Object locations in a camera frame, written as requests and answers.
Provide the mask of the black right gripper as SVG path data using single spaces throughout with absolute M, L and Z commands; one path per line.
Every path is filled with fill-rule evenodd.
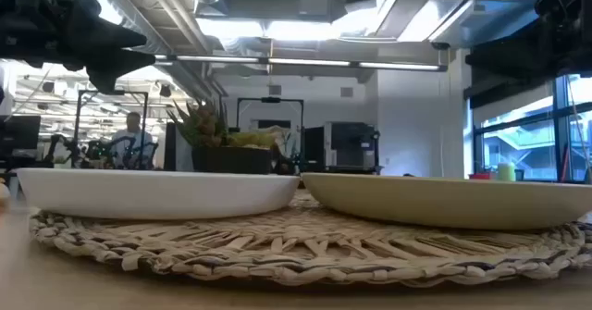
M 535 11 L 550 67 L 592 77 L 592 0 L 537 0 Z

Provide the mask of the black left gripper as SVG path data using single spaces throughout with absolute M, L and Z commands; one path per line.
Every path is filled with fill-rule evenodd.
M 45 63 L 83 68 L 66 43 L 68 27 L 69 42 L 76 48 L 116 48 L 85 61 L 89 79 L 100 93 L 112 93 L 121 76 L 155 63 L 154 55 L 120 49 L 145 45 L 144 35 L 105 20 L 72 21 L 77 9 L 90 17 L 102 11 L 97 0 L 0 0 L 0 58 L 34 68 Z

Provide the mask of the person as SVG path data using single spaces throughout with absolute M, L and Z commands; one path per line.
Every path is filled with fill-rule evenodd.
M 126 117 L 126 128 L 118 130 L 111 147 L 114 168 L 149 168 L 153 165 L 153 137 L 142 129 L 141 115 L 130 112 Z

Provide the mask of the dark window blind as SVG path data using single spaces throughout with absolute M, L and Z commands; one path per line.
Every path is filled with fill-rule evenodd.
M 501 38 L 475 45 L 464 59 L 472 74 L 463 98 L 475 109 L 534 90 L 549 81 L 546 55 L 537 39 Z

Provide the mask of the black computer monitor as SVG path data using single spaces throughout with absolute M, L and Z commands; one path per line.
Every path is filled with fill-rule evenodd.
M 36 149 L 40 127 L 40 116 L 0 116 L 0 154 Z

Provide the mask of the white round plate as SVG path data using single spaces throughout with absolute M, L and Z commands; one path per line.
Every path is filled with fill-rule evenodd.
M 288 205 L 295 176 L 21 168 L 28 204 L 44 211 L 113 219 L 175 220 L 262 214 Z

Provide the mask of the potted green succulent plant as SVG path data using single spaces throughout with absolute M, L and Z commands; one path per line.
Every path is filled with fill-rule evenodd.
M 236 131 L 228 126 L 224 103 L 186 104 L 169 111 L 176 128 L 191 148 L 198 172 L 292 175 L 293 163 L 279 150 L 271 131 Z

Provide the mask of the long ceiling light bar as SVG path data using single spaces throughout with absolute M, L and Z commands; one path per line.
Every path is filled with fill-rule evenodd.
M 155 55 L 160 62 L 202 62 L 242 65 L 280 65 L 280 66 L 312 66 L 334 68 L 364 68 L 378 70 L 409 70 L 442 72 L 448 69 L 444 65 L 427 65 L 415 63 L 369 62 L 351 60 L 303 59 L 283 57 L 249 57 L 249 56 L 187 56 L 187 55 Z

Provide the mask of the dark cabinet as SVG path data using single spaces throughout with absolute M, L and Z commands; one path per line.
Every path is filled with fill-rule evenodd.
M 320 172 L 325 168 L 325 128 L 314 127 L 304 130 L 304 170 Z

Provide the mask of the beige round plate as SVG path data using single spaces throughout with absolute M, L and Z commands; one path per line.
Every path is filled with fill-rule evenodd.
M 592 212 L 590 185 L 330 173 L 302 181 L 341 213 L 429 227 L 545 229 Z

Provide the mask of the black box machine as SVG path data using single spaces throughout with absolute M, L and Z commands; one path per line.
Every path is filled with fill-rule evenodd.
M 327 122 L 324 126 L 324 170 L 378 175 L 380 132 L 363 122 Z

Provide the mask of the round woven straw placemat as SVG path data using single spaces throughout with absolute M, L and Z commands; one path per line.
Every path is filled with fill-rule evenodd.
M 32 238 L 75 257 L 202 281 L 257 279 L 284 286 L 554 279 L 592 267 L 592 224 L 551 229 L 430 229 L 346 216 L 298 192 L 285 208 L 206 220 L 132 221 L 41 211 Z

